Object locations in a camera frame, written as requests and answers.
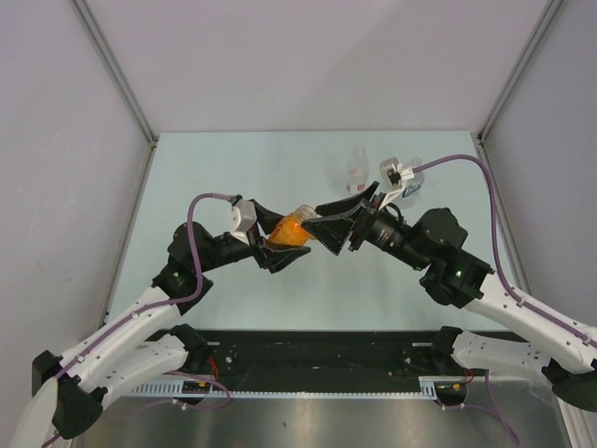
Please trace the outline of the small orange juice bottle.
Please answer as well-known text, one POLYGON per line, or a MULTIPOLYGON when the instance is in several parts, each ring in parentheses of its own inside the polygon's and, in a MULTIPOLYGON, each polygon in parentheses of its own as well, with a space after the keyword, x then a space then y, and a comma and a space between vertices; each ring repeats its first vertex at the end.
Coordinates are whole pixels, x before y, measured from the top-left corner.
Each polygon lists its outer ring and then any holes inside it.
POLYGON ((284 216, 270 232, 268 242, 274 245, 304 246, 314 237, 301 224, 308 219, 317 218, 315 210, 302 204, 292 213, 284 216))

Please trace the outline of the clear bottle red white label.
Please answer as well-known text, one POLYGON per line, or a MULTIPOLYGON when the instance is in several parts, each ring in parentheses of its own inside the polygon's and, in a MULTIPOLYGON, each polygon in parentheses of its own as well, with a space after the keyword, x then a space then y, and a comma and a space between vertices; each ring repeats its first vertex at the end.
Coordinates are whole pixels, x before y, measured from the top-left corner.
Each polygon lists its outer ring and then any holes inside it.
POLYGON ((346 190, 350 195, 358 194, 368 185, 369 161, 367 148, 355 146, 347 163, 346 190))

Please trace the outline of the clear bottle blue green label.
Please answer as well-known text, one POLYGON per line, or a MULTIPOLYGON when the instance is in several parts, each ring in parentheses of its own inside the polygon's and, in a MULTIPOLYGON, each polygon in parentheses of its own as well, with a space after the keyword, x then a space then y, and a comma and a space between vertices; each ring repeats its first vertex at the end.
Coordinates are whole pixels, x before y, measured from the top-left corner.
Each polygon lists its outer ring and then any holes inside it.
MULTIPOLYGON (((423 161, 420 157, 414 157, 406 163, 405 167, 414 170, 422 164, 423 161)), ((421 191, 424 181, 424 172, 413 172, 413 178, 405 181, 405 189, 403 190, 400 199, 403 201, 413 199, 421 191)))

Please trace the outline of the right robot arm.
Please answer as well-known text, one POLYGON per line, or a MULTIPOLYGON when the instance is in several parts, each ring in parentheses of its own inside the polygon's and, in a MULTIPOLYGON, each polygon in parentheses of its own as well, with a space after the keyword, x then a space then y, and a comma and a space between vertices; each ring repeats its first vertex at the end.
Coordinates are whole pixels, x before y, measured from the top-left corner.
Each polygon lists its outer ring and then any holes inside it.
POLYGON ((444 327, 432 343, 432 367, 441 374, 463 367, 524 378, 578 409, 595 411, 596 329, 502 282, 496 269, 463 249, 467 232, 449 209, 430 209, 410 226, 376 189, 318 206, 302 228, 333 254, 374 245, 422 271, 420 285, 435 302, 520 336, 513 342, 444 327))

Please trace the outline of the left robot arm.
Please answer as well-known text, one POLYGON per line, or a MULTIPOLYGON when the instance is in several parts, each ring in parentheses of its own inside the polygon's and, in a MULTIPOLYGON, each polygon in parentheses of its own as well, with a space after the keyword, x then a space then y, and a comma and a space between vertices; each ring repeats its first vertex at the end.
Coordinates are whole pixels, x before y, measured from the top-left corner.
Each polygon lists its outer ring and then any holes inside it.
POLYGON ((213 287, 208 271, 253 259, 278 273, 309 253, 308 205, 279 215, 240 195, 203 193, 174 232, 166 265, 151 285, 114 321, 55 355, 45 350, 32 362, 32 395, 49 392, 49 405, 34 406, 46 429, 71 440, 134 387, 163 373, 199 371, 204 339, 178 319, 213 287))

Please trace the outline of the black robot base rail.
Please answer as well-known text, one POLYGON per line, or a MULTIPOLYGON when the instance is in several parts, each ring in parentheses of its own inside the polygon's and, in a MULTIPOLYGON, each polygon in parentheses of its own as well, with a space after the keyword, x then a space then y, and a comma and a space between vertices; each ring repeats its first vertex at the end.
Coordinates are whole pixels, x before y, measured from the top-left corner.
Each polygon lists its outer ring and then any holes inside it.
POLYGON ((321 385, 325 391, 349 383, 406 383, 424 376, 479 378, 433 355, 433 331, 256 331, 199 330, 205 345, 190 355, 188 373, 214 373, 227 385, 321 385))

